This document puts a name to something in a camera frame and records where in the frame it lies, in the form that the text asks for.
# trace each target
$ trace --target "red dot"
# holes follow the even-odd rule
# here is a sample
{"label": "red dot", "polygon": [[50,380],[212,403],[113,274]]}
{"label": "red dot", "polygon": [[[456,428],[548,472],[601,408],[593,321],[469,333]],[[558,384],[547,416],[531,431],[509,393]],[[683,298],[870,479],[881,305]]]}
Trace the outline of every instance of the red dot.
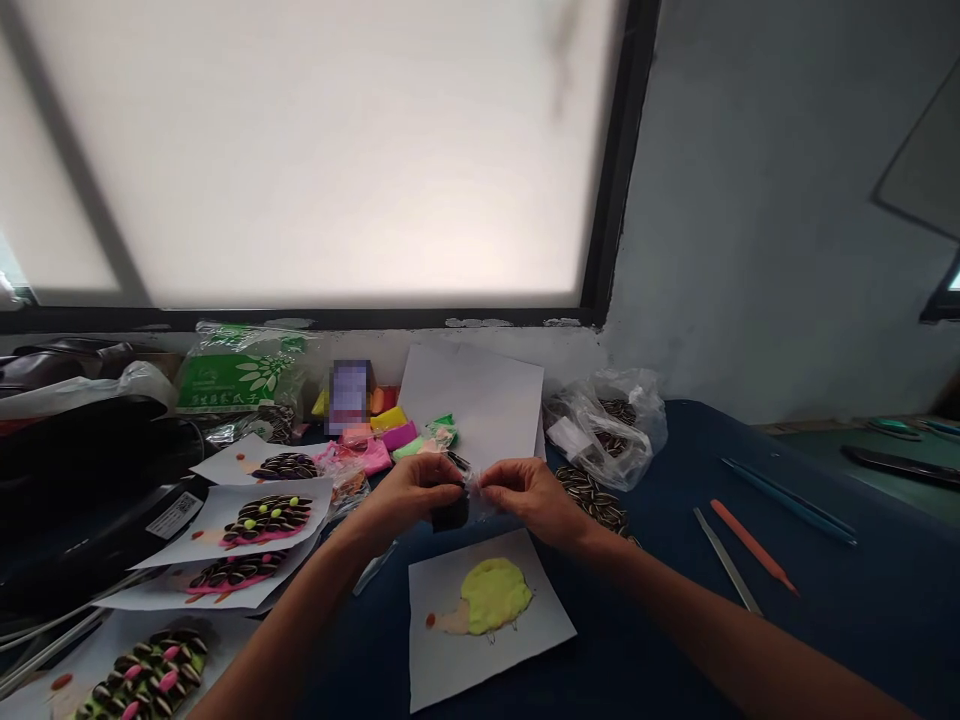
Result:
{"label": "red dot", "polygon": [[73,680],[73,675],[67,673],[66,675],[61,675],[56,680],[53,681],[53,684],[50,685],[51,690],[59,690],[60,688],[66,687],[70,684],[70,681]]}

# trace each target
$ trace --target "orange pen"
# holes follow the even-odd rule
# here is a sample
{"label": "orange pen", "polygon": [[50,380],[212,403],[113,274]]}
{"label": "orange pen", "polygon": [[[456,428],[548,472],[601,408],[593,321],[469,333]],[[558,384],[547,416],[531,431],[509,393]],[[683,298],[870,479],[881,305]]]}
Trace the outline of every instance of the orange pen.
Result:
{"label": "orange pen", "polygon": [[712,507],[714,512],[720,516],[720,519],[727,524],[727,527],[733,530],[734,535],[740,538],[740,542],[747,546],[747,550],[753,553],[753,556],[760,561],[760,564],[766,568],[767,572],[786,585],[790,592],[800,597],[800,593],[797,592],[793,583],[787,579],[787,574],[783,571],[783,568],[777,565],[774,559],[770,557],[770,554],[761,547],[760,543],[754,540],[753,535],[748,533],[747,529],[740,524],[740,521],[723,506],[723,503],[719,500],[711,500],[710,507]]}

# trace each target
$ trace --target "concrete wall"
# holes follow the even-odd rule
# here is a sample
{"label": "concrete wall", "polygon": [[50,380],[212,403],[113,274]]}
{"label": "concrete wall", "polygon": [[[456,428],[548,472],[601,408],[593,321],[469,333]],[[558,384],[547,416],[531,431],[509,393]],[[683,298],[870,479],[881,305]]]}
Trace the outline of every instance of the concrete wall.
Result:
{"label": "concrete wall", "polygon": [[956,248],[868,197],[960,54],[960,3],[663,12],[603,332],[338,333],[334,357],[370,357],[395,381],[410,343],[441,336],[559,380],[642,365],[668,395],[753,423],[929,407],[958,367],[960,328],[917,317]]}

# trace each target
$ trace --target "table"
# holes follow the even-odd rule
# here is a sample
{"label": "table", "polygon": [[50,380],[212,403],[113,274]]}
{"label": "table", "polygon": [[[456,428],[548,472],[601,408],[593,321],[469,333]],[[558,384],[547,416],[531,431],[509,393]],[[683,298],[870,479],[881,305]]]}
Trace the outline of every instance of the table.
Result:
{"label": "table", "polygon": [[960,492],[871,470],[851,462],[840,452],[841,445],[858,445],[890,455],[960,468],[960,443],[945,440],[933,433],[925,432],[921,436],[923,439],[920,442],[910,442],[872,430],[850,429],[800,432],[777,435],[776,438],[815,457],[822,465],[852,475],[948,525],[960,528]]}
{"label": "table", "polygon": [[[622,495],[634,533],[663,562],[738,597],[693,515],[699,506],[768,620],[925,717],[960,712],[960,533],[697,402],[667,403],[670,439]],[[850,548],[800,522],[717,459],[751,464],[846,520]],[[709,508],[719,498],[784,567],[802,599],[770,577]],[[409,708],[407,566],[517,527],[498,517],[431,535],[421,524],[318,648],[302,717],[404,717]],[[626,596],[535,540],[578,636],[417,714],[440,717],[738,717]]]}

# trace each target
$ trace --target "hand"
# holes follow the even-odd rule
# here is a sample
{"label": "hand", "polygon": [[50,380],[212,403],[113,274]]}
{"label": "hand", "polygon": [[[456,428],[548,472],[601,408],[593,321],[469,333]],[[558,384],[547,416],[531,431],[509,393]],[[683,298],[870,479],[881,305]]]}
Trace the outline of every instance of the hand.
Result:
{"label": "hand", "polygon": [[377,557],[418,520],[428,519],[430,510],[456,502],[463,492],[460,473],[445,456],[411,455],[397,463],[337,533],[352,534]]}
{"label": "hand", "polygon": [[572,550],[600,526],[577,507],[547,464],[538,458],[501,460],[480,478],[484,496],[523,520],[548,545]]}

